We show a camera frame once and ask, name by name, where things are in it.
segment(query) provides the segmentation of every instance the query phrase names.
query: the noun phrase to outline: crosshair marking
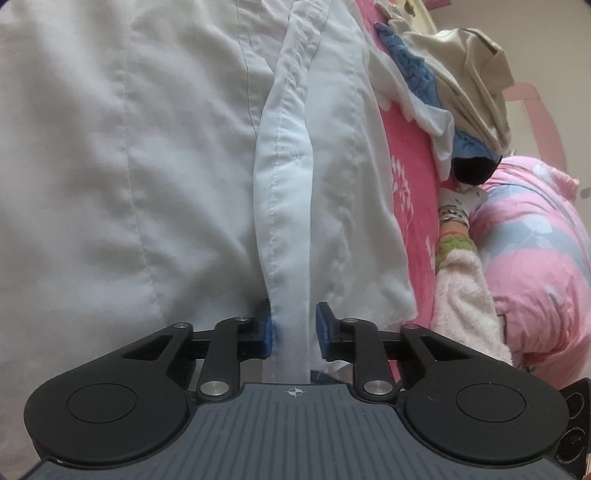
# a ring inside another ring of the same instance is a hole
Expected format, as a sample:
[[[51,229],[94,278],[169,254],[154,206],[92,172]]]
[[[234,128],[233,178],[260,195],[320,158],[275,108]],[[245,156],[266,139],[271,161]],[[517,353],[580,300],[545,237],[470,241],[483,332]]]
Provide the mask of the crosshair marking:
[[[289,395],[291,395],[292,397],[299,397],[300,395],[303,395],[306,392],[304,392],[301,388],[294,387],[290,388],[289,390],[286,390],[285,393],[289,393]]]

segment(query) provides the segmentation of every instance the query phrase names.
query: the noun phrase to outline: pink blanket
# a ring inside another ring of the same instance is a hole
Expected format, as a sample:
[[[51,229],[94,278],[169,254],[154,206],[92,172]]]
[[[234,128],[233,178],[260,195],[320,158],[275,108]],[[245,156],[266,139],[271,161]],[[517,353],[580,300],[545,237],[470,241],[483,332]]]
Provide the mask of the pink blanket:
[[[591,352],[591,242],[572,202],[579,182],[527,157],[503,160],[470,217],[516,367],[562,388]]]
[[[372,0],[356,0],[365,27],[383,51],[374,23],[383,21]],[[407,122],[397,103],[381,109],[392,161],[394,214],[408,253],[408,268],[417,299],[418,317],[413,323],[429,327],[435,289],[434,251],[439,222],[439,180],[431,153],[431,139],[416,122]]]

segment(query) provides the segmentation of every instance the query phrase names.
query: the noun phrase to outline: blue gripper pad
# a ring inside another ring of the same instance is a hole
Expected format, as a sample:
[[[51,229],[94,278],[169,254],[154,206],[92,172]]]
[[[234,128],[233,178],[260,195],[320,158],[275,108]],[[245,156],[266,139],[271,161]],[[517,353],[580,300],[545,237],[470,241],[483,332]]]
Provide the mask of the blue gripper pad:
[[[320,344],[320,353],[322,358],[327,358],[329,354],[329,319],[326,317],[324,310],[320,304],[316,305],[316,336]]]
[[[265,329],[263,330],[262,338],[265,358],[270,357],[273,350],[273,328],[273,318],[269,313],[265,319]]]

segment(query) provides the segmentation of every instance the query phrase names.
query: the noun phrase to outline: black fabric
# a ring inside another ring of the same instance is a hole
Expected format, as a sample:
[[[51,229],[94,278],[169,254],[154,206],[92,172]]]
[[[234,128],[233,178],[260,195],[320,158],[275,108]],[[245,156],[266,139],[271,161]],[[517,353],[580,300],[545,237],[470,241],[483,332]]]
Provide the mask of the black fabric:
[[[452,158],[452,175],[461,183],[482,185],[492,176],[499,163],[486,157]]]

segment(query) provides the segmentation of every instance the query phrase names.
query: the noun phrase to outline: ribbed gray surface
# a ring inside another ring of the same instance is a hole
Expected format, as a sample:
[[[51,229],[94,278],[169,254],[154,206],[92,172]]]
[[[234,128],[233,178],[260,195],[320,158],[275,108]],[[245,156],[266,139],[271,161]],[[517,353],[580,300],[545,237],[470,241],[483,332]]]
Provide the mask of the ribbed gray surface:
[[[245,386],[236,399],[198,409],[166,450],[111,471],[44,463],[27,480],[571,480],[540,460],[484,469],[437,456],[391,407],[354,399],[345,385]]]

